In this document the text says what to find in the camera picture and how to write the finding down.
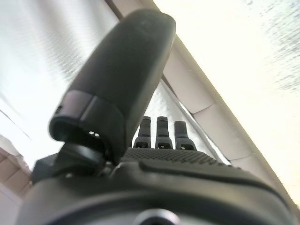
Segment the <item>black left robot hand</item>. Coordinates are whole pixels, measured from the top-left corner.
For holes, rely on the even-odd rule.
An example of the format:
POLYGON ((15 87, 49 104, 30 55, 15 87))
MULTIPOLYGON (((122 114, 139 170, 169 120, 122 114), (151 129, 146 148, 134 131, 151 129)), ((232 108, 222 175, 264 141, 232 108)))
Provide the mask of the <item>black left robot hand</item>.
POLYGON ((174 19, 137 10, 101 41, 49 123, 63 146, 35 163, 19 225, 297 225, 284 198, 197 151, 186 124, 144 116, 169 58, 174 19))

